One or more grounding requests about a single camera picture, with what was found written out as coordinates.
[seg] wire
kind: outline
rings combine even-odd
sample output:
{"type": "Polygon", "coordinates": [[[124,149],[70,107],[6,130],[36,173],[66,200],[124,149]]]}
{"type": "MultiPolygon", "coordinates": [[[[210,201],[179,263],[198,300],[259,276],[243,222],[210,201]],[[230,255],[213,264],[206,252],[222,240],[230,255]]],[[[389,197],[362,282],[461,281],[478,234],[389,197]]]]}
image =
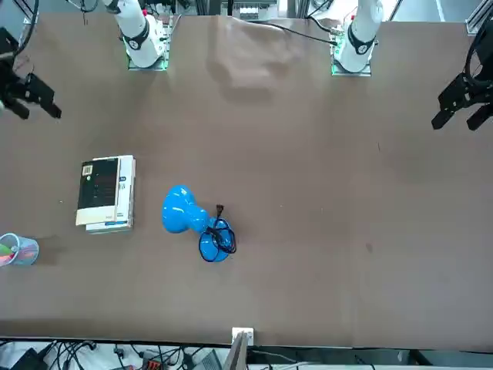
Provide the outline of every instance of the wire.
{"type": "Polygon", "coordinates": [[[318,22],[318,19],[315,19],[312,16],[308,17],[308,19],[311,20],[311,21],[314,21],[315,24],[317,25],[317,27],[319,29],[321,29],[322,31],[325,31],[325,32],[328,32],[328,33],[334,33],[331,29],[328,29],[327,27],[325,27],[324,25],[322,25],[320,22],[318,22]]]}
{"type": "Polygon", "coordinates": [[[161,360],[161,367],[164,366],[164,361],[163,361],[163,353],[161,352],[161,346],[158,345],[157,348],[159,349],[159,357],[160,357],[160,360],[161,360]]]}
{"type": "Polygon", "coordinates": [[[365,360],[363,360],[360,356],[358,355],[354,355],[354,358],[356,359],[356,361],[359,363],[359,364],[362,364],[362,365],[369,365],[371,366],[372,370],[375,370],[375,367],[373,364],[369,364],[367,363],[365,360]]]}
{"type": "Polygon", "coordinates": [[[66,343],[64,343],[64,345],[65,345],[65,348],[69,351],[69,355],[67,356],[67,359],[65,360],[65,363],[69,364],[68,367],[70,368],[70,362],[72,362],[72,359],[74,358],[75,362],[77,363],[77,366],[79,367],[79,370],[84,370],[82,365],[80,365],[79,358],[77,357],[77,351],[80,348],[82,348],[82,346],[84,344],[80,344],[78,348],[76,348],[77,345],[73,345],[71,348],[69,348],[66,343]]]}
{"type": "MultiPolygon", "coordinates": [[[[62,357],[62,355],[63,355],[65,352],[67,352],[67,348],[65,348],[63,351],[60,351],[60,350],[62,349],[62,346],[63,346],[63,345],[64,345],[64,343],[60,343],[60,345],[59,345],[59,349],[58,349],[58,351],[57,351],[56,358],[53,360],[52,364],[50,365],[49,370],[52,370],[52,368],[53,368],[53,366],[55,366],[55,364],[57,364],[57,365],[58,365],[58,369],[60,369],[60,358],[62,357]]],[[[73,343],[72,343],[72,344],[70,345],[70,348],[73,348],[73,347],[75,347],[76,345],[77,345],[76,343],[75,343],[75,344],[73,344],[73,343]]]]}
{"type": "Polygon", "coordinates": [[[318,12],[319,10],[321,10],[324,7],[324,5],[327,5],[327,4],[330,3],[329,6],[331,6],[333,1],[334,0],[325,0],[325,2],[323,2],[322,4],[320,4],[318,6],[318,8],[316,8],[309,15],[307,15],[307,18],[311,17],[313,14],[315,14],[316,12],[318,12]]]}
{"type": "Polygon", "coordinates": [[[25,39],[24,41],[22,42],[22,44],[20,46],[18,46],[18,48],[16,50],[14,50],[13,52],[6,52],[2,55],[0,55],[0,60],[4,60],[4,59],[8,59],[8,58],[15,58],[16,56],[18,56],[24,49],[25,47],[28,45],[29,43],[29,40],[31,40],[31,36],[32,36],[32,33],[34,32],[34,27],[35,27],[35,24],[38,20],[38,9],[39,9],[39,0],[35,0],[35,3],[34,3],[34,9],[32,11],[32,17],[31,17],[31,23],[29,24],[29,29],[28,29],[28,33],[27,35],[25,36],[25,39]]]}
{"type": "Polygon", "coordinates": [[[280,353],[273,353],[273,352],[266,352],[266,351],[257,351],[256,349],[252,349],[251,352],[253,352],[253,353],[259,353],[261,355],[269,355],[269,356],[284,358],[286,361],[297,363],[297,360],[293,360],[292,358],[289,358],[289,357],[287,357],[285,355],[281,355],[280,353]]]}
{"type": "Polygon", "coordinates": [[[284,366],[282,368],[276,368],[276,370],[290,370],[291,368],[297,368],[298,366],[305,366],[305,365],[319,365],[317,362],[297,362],[296,364],[291,364],[284,366]]]}
{"type": "Polygon", "coordinates": [[[90,13],[94,12],[96,8],[98,7],[99,0],[94,1],[94,5],[90,8],[86,8],[86,2],[84,0],[81,1],[81,5],[78,5],[74,3],[72,0],[66,0],[69,4],[74,5],[78,10],[80,10],[82,13],[90,13]]]}
{"type": "Polygon", "coordinates": [[[490,19],[492,16],[493,16],[493,7],[490,9],[488,14],[485,16],[485,21],[483,22],[483,24],[479,28],[475,39],[471,43],[471,46],[469,46],[468,55],[466,56],[466,59],[465,59],[465,66],[464,66],[465,78],[469,81],[470,84],[472,84],[474,86],[478,86],[478,87],[489,87],[493,83],[491,80],[481,81],[480,79],[476,79],[471,75],[472,56],[474,55],[474,53],[476,51],[476,46],[478,46],[479,42],[481,41],[481,38],[483,37],[483,34],[485,33],[486,27],[488,26],[488,23],[490,22],[490,19]]]}
{"type": "Polygon", "coordinates": [[[352,12],[354,12],[356,9],[357,9],[357,5],[349,13],[347,13],[344,16],[344,18],[342,18],[343,22],[346,22],[346,18],[349,16],[349,14],[351,14],[352,12]]]}
{"type": "Polygon", "coordinates": [[[116,357],[118,357],[118,361],[120,363],[120,367],[121,368],[125,368],[125,366],[123,365],[122,359],[120,358],[120,355],[118,354],[117,350],[118,350],[118,345],[115,345],[115,355],[116,355],[116,357]]]}
{"type": "Polygon", "coordinates": [[[166,362],[166,361],[169,361],[169,359],[170,359],[170,358],[172,358],[172,357],[175,355],[175,353],[177,353],[177,352],[178,352],[178,357],[176,358],[175,363],[174,363],[174,364],[170,364],[170,363],[168,362],[168,366],[176,366],[176,365],[178,365],[180,351],[183,351],[181,347],[180,347],[180,348],[178,348],[178,349],[176,350],[176,352],[174,352],[174,353],[172,353],[171,355],[169,355],[169,357],[165,360],[165,362],[166,362]]]}
{"type": "Polygon", "coordinates": [[[190,357],[193,357],[195,356],[197,353],[199,353],[200,351],[202,351],[205,347],[200,347],[199,349],[195,350],[191,355],[190,357]]]}
{"type": "Polygon", "coordinates": [[[214,225],[212,227],[207,227],[206,231],[204,231],[200,235],[199,239],[199,252],[200,256],[202,256],[202,259],[206,262],[214,262],[219,255],[219,252],[222,251],[226,254],[233,254],[236,253],[236,237],[234,235],[233,230],[231,230],[231,227],[228,225],[226,220],[221,218],[221,213],[224,210],[224,206],[217,204],[216,205],[216,221],[214,221],[214,225]],[[219,222],[222,222],[225,224],[225,227],[218,227],[217,224],[219,222]],[[230,245],[226,245],[223,239],[223,235],[221,235],[222,231],[226,231],[228,233],[228,236],[230,237],[230,245]],[[200,249],[200,245],[202,244],[202,239],[204,236],[210,235],[214,244],[214,247],[216,247],[217,252],[214,258],[208,259],[206,256],[204,256],[202,250],[200,249]]]}
{"type": "Polygon", "coordinates": [[[136,350],[136,346],[135,345],[130,345],[130,347],[132,347],[133,351],[140,357],[141,352],[139,352],[139,351],[136,350]]]}
{"type": "Polygon", "coordinates": [[[301,33],[301,32],[298,32],[298,31],[294,31],[293,29],[289,29],[287,27],[284,27],[283,25],[276,25],[274,23],[266,23],[266,22],[259,22],[259,21],[257,21],[256,23],[260,23],[261,25],[270,25],[272,27],[276,27],[277,29],[282,29],[284,31],[288,31],[288,32],[294,33],[295,35],[306,37],[307,39],[311,39],[311,40],[314,40],[314,41],[320,41],[320,42],[324,42],[326,44],[331,44],[333,46],[337,46],[337,43],[335,41],[326,40],[326,39],[319,39],[318,37],[313,37],[313,36],[310,36],[310,35],[305,35],[304,33],[301,33]]]}
{"type": "Polygon", "coordinates": [[[176,18],[176,22],[173,25],[173,28],[171,29],[171,37],[173,37],[173,33],[175,32],[175,28],[178,26],[178,21],[182,18],[181,14],[178,14],[178,18],[176,18]]]}

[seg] book cover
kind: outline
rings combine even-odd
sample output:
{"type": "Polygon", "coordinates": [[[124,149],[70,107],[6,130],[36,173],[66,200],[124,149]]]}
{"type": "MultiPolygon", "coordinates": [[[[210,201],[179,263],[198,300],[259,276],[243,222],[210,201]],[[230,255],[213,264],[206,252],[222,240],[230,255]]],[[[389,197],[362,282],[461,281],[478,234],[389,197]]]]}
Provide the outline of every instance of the book cover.
{"type": "Polygon", "coordinates": [[[132,228],[133,187],[135,182],[135,159],[133,156],[119,156],[119,192],[116,206],[116,221],[87,224],[91,234],[130,230],[132,228]]]}
{"type": "Polygon", "coordinates": [[[118,158],[82,164],[75,224],[115,221],[119,182],[118,158]]]}

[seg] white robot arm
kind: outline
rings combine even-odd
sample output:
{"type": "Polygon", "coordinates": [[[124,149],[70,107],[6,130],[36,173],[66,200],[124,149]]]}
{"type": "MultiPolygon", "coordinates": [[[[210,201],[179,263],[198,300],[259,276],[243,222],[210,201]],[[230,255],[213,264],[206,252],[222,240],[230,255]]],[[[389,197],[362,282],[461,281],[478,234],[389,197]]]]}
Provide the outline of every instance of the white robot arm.
{"type": "Polygon", "coordinates": [[[138,0],[103,0],[115,15],[126,52],[139,68],[152,66],[165,52],[165,29],[152,15],[144,16],[138,0]]]}
{"type": "Polygon", "coordinates": [[[367,65],[375,36],[384,19],[381,0],[359,0],[356,17],[345,32],[336,60],[348,72],[360,72],[367,65]]]}

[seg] cup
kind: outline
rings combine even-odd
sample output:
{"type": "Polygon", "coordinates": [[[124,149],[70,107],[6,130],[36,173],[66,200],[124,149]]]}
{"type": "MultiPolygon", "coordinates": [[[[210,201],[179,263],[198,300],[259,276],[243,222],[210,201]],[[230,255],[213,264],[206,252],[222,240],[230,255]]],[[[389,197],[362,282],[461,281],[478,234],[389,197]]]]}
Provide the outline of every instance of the cup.
{"type": "Polygon", "coordinates": [[[0,237],[2,250],[7,247],[11,253],[0,257],[0,266],[8,264],[30,265],[34,264],[39,255],[39,245],[36,240],[20,237],[13,233],[0,237]]]}

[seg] brown table surface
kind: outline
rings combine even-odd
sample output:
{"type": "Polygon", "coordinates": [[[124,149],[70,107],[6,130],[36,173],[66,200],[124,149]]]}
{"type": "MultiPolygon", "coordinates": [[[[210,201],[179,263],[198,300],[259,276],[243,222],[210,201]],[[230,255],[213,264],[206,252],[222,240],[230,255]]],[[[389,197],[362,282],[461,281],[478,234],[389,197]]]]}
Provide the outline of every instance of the brown table surface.
{"type": "Polygon", "coordinates": [[[62,119],[2,117],[0,225],[41,252],[0,270],[1,335],[492,349],[493,127],[431,128],[463,25],[384,23],[373,77],[349,78],[325,44],[219,17],[179,21],[168,72],[127,72],[113,17],[88,18],[44,14],[18,60],[62,119]],[[80,163],[125,153],[135,229],[87,235],[80,163]],[[179,183],[226,206],[227,261],[163,229],[179,183]]]}

